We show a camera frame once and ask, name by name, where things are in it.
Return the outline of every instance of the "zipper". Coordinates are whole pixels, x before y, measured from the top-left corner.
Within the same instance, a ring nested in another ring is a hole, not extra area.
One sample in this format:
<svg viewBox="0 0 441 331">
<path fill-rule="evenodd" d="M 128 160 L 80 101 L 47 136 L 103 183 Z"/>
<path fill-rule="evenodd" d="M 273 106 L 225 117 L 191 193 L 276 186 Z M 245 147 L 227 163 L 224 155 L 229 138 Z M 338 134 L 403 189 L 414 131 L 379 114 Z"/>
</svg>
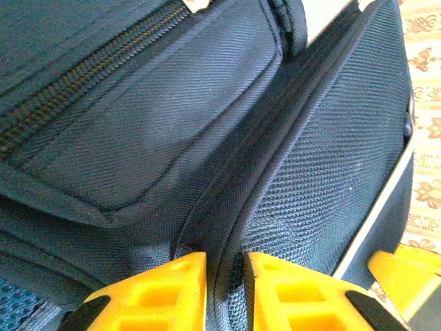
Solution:
<svg viewBox="0 0 441 331">
<path fill-rule="evenodd" d="M 0 159 L 55 120 L 107 76 L 159 40 L 209 0 L 171 0 L 118 34 L 54 83 L 0 117 Z"/>
</svg>

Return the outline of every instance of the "yellow plastic part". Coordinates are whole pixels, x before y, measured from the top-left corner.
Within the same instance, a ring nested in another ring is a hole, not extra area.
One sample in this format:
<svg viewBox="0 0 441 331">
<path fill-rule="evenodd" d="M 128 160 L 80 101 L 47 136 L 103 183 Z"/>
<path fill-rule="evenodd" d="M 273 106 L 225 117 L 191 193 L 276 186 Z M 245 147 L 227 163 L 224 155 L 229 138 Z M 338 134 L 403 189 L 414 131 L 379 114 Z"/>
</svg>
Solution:
<svg viewBox="0 0 441 331">
<path fill-rule="evenodd" d="M 395 254 L 378 251 L 368 267 L 406 322 L 441 286 L 441 255 L 420 248 L 400 245 Z"/>
<path fill-rule="evenodd" d="M 93 293 L 111 300 L 88 331 L 205 330 L 205 264 L 192 253 Z"/>
<path fill-rule="evenodd" d="M 349 290 L 367 294 L 363 288 L 267 254 L 248 256 L 254 331 L 373 330 L 345 296 Z"/>
</svg>

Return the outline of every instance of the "zipper pull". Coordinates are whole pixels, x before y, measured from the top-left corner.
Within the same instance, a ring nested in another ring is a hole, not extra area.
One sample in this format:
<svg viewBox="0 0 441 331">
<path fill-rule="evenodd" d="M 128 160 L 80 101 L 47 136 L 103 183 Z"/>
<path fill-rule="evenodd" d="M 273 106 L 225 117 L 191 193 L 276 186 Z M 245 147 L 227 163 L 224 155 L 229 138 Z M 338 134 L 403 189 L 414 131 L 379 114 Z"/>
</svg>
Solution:
<svg viewBox="0 0 441 331">
<path fill-rule="evenodd" d="M 199 10 L 206 9 L 210 0 L 183 0 L 185 5 L 190 9 L 193 14 Z"/>
</svg>

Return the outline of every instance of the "patterned carpet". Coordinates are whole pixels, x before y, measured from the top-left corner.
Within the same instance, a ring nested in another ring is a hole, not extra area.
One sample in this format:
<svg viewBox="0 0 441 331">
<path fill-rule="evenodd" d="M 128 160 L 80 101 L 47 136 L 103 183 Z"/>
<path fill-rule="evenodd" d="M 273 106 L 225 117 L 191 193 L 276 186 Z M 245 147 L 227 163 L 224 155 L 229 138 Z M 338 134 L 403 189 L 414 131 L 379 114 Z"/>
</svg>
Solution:
<svg viewBox="0 0 441 331">
<path fill-rule="evenodd" d="M 399 0 L 399 4 L 417 135 L 411 208 L 401 242 L 441 254 L 441 2 Z M 377 283 L 371 290 L 390 307 Z"/>
</svg>

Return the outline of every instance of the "blue mesh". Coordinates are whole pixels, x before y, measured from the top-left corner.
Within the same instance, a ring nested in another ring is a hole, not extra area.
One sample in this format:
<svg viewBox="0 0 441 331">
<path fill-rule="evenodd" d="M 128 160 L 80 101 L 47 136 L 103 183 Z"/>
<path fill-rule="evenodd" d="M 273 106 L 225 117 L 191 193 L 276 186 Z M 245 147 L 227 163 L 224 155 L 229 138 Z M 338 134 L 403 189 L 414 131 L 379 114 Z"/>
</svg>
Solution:
<svg viewBox="0 0 441 331">
<path fill-rule="evenodd" d="M 0 279 L 0 330 L 17 329 L 43 302 L 30 291 Z"/>
</svg>

